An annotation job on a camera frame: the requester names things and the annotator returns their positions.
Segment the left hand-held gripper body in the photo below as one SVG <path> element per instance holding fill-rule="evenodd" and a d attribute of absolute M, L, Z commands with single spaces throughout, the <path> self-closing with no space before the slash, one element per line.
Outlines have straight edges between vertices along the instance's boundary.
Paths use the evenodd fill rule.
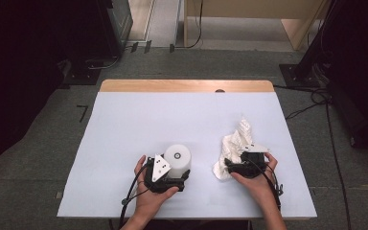
<path fill-rule="evenodd" d="M 146 167 L 145 186 L 153 193 L 163 194 L 173 187 L 173 179 L 168 176 L 171 165 L 162 155 L 149 157 Z"/>

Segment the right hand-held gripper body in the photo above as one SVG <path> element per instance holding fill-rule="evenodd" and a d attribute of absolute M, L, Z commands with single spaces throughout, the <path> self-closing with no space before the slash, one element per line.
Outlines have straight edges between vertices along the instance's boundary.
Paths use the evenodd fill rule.
<path fill-rule="evenodd" d="M 254 178 L 265 171 L 265 153 L 268 148 L 259 144 L 244 146 L 241 151 L 241 162 L 233 166 L 233 171 L 246 178 Z"/>

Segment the white plastic wrap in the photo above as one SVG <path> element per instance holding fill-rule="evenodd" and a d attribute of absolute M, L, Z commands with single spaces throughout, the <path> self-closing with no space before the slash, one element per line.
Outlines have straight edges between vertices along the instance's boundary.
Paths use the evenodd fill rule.
<path fill-rule="evenodd" d="M 221 154 L 213 166 L 213 173 L 218 180 L 227 180 L 231 177 L 224 160 L 233 163 L 241 162 L 242 149 L 252 143 L 252 127 L 249 122 L 242 118 L 235 131 L 226 135 L 221 141 Z"/>

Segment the white cup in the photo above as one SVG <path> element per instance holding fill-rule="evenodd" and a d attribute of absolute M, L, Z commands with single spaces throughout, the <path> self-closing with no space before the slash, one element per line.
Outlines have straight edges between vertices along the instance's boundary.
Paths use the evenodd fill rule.
<path fill-rule="evenodd" d="M 164 159 L 171 165 L 168 176 L 180 178 L 191 168 L 192 155 L 190 150 L 184 145 L 172 145 L 164 153 Z"/>

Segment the person's right hand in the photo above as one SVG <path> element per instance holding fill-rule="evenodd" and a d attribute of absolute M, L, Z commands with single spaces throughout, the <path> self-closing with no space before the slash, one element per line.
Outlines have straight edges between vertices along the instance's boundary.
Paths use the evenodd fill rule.
<path fill-rule="evenodd" d="M 231 172 L 231 176 L 246 188 L 260 207 L 264 202 L 274 202 L 277 205 L 272 189 L 276 182 L 274 170 L 278 161 L 269 152 L 266 152 L 264 156 L 268 159 L 264 174 L 254 178 L 245 178 L 236 172 Z"/>

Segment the person's left hand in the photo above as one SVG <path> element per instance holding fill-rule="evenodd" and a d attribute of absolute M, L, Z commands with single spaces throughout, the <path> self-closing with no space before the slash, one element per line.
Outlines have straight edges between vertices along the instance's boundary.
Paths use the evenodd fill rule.
<path fill-rule="evenodd" d="M 145 224 L 149 222 L 159 211 L 162 204 L 178 192 L 177 187 L 171 187 L 163 194 L 153 193 L 145 185 L 145 172 L 140 172 L 143 168 L 146 156 L 143 155 L 137 162 L 134 172 L 137 178 L 136 207 L 131 219 Z"/>

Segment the white table sheet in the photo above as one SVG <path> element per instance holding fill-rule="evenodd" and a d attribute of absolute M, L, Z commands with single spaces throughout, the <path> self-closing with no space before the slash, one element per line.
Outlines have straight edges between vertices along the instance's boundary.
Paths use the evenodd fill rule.
<path fill-rule="evenodd" d="M 166 201 L 161 219 L 253 219 L 261 212 L 244 187 L 219 181 L 212 172 L 221 140 L 241 119 L 252 139 L 278 160 L 275 173 L 283 187 L 286 219 L 310 219 L 316 211 L 277 95 L 256 93 L 110 93 L 98 94 L 58 208 L 61 218 L 130 216 L 123 206 L 143 155 L 154 156 L 173 144 L 192 154 L 183 192 Z"/>

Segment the wooden table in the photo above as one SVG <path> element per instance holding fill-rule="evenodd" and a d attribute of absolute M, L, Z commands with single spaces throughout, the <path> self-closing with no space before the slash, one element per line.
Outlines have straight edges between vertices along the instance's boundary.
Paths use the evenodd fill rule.
<path fill-rule="evenodd" d="M 269 80 L 104 80 L 101 92 L 273 92 Z"/>

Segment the black metal stand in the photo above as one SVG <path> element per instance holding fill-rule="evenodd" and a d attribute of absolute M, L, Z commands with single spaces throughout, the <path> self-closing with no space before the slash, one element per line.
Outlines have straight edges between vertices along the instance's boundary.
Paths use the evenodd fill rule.
<path fill-rule="evenodd" d="M 298 64 L 279 65 L 286 87 L 315 88 L 320 86 L 317 77 L 312 72 L 312 66 L 320 57 L 328 54 L 328 51 L 324 48 L 324 33 L 335 18 L 334 8 L 338 1 L 321 0 L 320 8 L 312 15 L 310 26 L 321 15 L 323 15 L 322 24 L 301 61 Z"/>

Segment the black cabinet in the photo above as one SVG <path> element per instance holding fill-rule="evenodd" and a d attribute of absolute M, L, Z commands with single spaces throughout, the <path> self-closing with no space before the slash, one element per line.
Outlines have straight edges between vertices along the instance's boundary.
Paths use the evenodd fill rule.
<path fill-rule="evenodd" d="M 113 58 L 120 58 L 133 25 L 128 0 L 96 0 L 106 42 Z"/>

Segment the light wooden desk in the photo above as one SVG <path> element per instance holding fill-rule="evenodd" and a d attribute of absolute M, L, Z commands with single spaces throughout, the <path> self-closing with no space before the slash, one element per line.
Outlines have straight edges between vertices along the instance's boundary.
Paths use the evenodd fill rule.
<path fill-rule="evenodd" d="M 280 19 L 294 50 L 299 50 L 312 24 L 324 18 L 332 0 L 184 0 L 184 44 L 189 17 Z"/>

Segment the black stand base plate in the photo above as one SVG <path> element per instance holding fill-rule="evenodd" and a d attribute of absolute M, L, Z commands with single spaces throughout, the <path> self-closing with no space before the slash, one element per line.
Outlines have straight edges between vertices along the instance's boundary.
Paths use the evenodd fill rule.
<path fill-rule="evenodd" d="M 91 69 L 85 65 L 75 65 L 70 60 L 65 62 L 63 84 L 95 85 L 100 76 L 100 69 Z"/>

